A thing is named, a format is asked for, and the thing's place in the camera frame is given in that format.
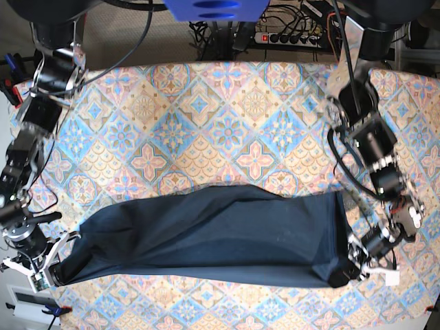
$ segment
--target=dark blue cloth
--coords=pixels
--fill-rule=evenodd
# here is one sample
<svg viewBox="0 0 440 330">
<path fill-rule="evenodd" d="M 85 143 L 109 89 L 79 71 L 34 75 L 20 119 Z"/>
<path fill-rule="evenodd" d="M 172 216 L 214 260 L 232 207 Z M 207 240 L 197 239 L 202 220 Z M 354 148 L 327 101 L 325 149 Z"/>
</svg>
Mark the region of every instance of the dark blue cloth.
<svg viewBox="0 0 440 330">
<path fill-rule="evenodd" d="M 173 274 L 259 285 L 328 287 L 347 261 L 342 195 L 283 198 L 209 187 L 97 211 L 58 269 L 64 284 L 110 274 Z"/>
</svg>

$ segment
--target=patterned tablecloth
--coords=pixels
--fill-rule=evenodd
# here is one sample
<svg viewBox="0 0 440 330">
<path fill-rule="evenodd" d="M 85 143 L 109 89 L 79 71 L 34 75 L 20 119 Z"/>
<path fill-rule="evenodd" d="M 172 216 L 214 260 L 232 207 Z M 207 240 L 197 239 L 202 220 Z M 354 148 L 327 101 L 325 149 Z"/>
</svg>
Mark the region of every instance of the patterned tablecloth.
<svg viewBox="0 0 440 330">
<path fill-rule="evenodd" d="M 109 204 L 206 184 L 250 183 L 282 195 L 338 188 L 320 108 L 333 68 L 203 63 L 114 70 L 82 92 L 60 129 L 43 180 L 56 191 L 63 218 L 45 232 L 72 230 Z M 399 286 L 386 287 L 381 276 L 340 289 L 107 276 L 54 291 L 74 309 L 63 328 L 356 329 L 420 316 L 440 293 L 440 82 L 382 70 L 372 81 L 399 139 L 401 167 L 428 209 L 416 242 L 396 249 Z M 366 173 L 346 161 L 367 184 Z M 32 192 L 35 209 L 54 201 L 41 179 Z M 366 197 L 360 203 L 377 221 L 380 206 Z M 348 218 L 357 234 L 367 231 L 358 208 Z"/>
</svg>

